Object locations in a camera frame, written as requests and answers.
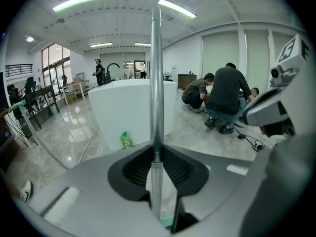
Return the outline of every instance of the metal pole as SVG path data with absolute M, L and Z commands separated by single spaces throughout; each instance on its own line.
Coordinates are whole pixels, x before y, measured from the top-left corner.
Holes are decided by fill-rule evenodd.
M 161 14 L 153 8 L 150 69 L 150 135 L 153 147 L 151 202 L 154 215 L 160 220 L 163 174 L 163 68 L 161 45 Z
M 153 8 L 152 46 L 150 69 L 150 136 L 153 146 L 153 162 L 162 161 L 163 146 L 163 68 L 161 45 L 161 14 Z

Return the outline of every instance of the white reception desk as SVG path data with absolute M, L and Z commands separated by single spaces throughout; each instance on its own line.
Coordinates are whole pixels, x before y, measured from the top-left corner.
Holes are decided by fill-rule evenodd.
M 149 79 L 119 80 L 88 92 L 91 106 L 110 150 L 122 149 L 127 131 L 133 144 L 150 140 Z M 163 81 L 164 134 L 172 131 L 177 83 Z

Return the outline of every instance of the standing person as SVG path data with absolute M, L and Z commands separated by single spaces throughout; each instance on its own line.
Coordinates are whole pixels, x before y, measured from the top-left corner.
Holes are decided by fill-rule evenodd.
M 102 72 L 102 65 L 101 65 L 101 60 L 100 59 L 95 59 L 95 64 L 96 64 L 96 69 L 95 69 L 95 73 L 93 73 L 93 76 L 97 76 L 97 83 L 99 86 L 104 84 L 104 80 L 103 80 L 103 72 Z
M 251 95 L 252 95 L 253 97 L 258 96 L 258 95 L 259 95 L 259 89 L 258 89 L 258 88 L 252 88 L 252 89 L 251 89 Z
M 191 82 L 183 91 L 182 101 L 189 105 L 189 109 L 195 113 L 201 112 L 201 105 L 207 99 L 206 86 L 213 85 L 214 75 L 208 73 L 203 79 Z
M 140 78 L 146 79 L 146 68 L 145 66 L 142 68 L 142 70 L 140 71 Z
M 239 96 L 240 89 L 243 91 L 241 96 Z M 222 134 L 233 133 L 234 123 L 246 107 L 247 100 L 253 99 L 243 74 L 233 63 L 227 63 L 215 73 L 213 89 L 205 103 L 207 113 L 210 115 L 205 125 L 212 128 L 218 119 L 224 124 L 220 129 Z

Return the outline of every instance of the plastic bottle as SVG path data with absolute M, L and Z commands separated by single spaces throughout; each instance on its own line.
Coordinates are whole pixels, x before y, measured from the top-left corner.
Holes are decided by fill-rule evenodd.
M 134 147 L 131 138 L 127 136 L 127 132 L 124 132 L 120 136 L 120 140 L 122 141 L 124 149 Z

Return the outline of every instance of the sneaker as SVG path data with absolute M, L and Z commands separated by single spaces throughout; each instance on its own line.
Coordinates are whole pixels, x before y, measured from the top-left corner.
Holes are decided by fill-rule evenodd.
M 209 127 L 209 128 L 213 128 L 215 126 L 215 122 L 216 122 L 216 119 L 212 118 L 212 119 L 208 119 L 204 122 L 204 124 Z
M 201 113 L 201 108 L 194 109 L 191 105 L 189 105 L 188 108 L 195 113 Z
M 219 131 L 221 134 L 231 134 L 234 132 L 234 127 L 232 128 L 227 128 L 225 125 L 221 128 L 221 130 Z
M 20 190 L 23 198 L 24 203 L 27 203 L 27 201 L 31 198 L 33 193 L 33 184 L 31 181 L 26 181 L 25 186 Z

